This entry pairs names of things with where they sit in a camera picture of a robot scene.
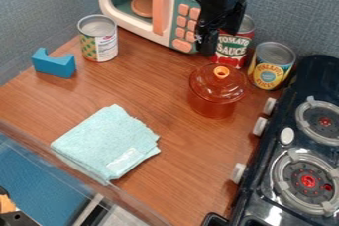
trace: blue fabric wall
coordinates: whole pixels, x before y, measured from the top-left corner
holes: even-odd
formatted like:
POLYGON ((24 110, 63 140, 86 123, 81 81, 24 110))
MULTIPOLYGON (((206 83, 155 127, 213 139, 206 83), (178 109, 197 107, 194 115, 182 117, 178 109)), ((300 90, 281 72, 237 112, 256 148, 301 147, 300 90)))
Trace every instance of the blue fabric wall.
POLYGON ((31 65, 38 47, 51 52, 76 35, 76 22, 97 0, 0 0, 0 85, 31 65))
POLYGON ((324 53, 339 57, 339 0, 249 0, 255 43, 278 41, 299 56, 324 53))

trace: green label can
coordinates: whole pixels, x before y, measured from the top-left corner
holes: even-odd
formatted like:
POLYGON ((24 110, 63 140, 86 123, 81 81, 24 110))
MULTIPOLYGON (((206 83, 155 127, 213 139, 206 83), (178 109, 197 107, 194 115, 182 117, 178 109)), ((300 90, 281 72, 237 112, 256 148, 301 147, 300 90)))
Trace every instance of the green label can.
POLYGON ((264 42, 256 47, 248 69, 250 81, 259 88, 274 90, 283 85, 296 60, 295 53, 276 42, 264 42))
POLYGON ((104 15, 82 18, 77 29, 80 33, 82 55, 87 60, 104 62, 118 54, 116 23, 104 15))

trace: tomato sauce can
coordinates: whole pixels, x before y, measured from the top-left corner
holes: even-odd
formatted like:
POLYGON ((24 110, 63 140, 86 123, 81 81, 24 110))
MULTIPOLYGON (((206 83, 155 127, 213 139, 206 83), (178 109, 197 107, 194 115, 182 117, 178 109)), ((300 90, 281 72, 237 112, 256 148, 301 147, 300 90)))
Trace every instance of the tomato sauce can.
POLYGON ((116 23, 104 15, 90 15, 77 24, 82 55, 94 62, 113 59, 118 54, 118 31, 116 23))
POLYGON ((249 44, 254 37, 255 24, 253 19, 245 15, 239 32, 233 36, 220 30, 214 63, 226 63, 240 69, 244 66, 249 44))
POLYGON ((278 89, 288 78, 296 60, 289 47, 276 42, 258 44, 248 69, 250 81, 265 90, 278 89))

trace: wood grain surface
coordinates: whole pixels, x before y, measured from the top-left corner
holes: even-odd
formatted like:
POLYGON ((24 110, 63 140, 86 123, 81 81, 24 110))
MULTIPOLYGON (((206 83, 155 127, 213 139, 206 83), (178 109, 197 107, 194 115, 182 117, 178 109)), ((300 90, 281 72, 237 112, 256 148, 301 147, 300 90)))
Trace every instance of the wood grain surface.
POLYGON ((265 101, 280 93, 249 84, 235 114, 213 120, 193 112, 186 100, 189 75, 209 63, 204 56, 184 55, 122 29, 111 61, 83 59, 78 37, 52 56, 66 53, 76 55, 75 76, 28 69, 0 88, 1 118, 49 145, 102 107, 118 104, 161 136, 162 152, 113 183, 172 225, 199 225, 212 211, 226 215, 237 190, 229 180, 233 166, 247 161, 258 143, 250 133, 265 101))

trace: toy stove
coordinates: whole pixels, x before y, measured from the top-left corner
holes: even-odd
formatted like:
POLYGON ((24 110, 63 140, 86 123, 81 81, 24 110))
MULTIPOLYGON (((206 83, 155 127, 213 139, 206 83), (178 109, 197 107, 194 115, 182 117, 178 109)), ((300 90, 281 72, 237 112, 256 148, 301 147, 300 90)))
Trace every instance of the toy stove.
POLYGON ((210 214, 204 225, 339 225, 338 106, 339 59, 305 58, 279 102, 269 98, 272 118, 258 119, 248 167, 235 167, 230 220, 210 214))

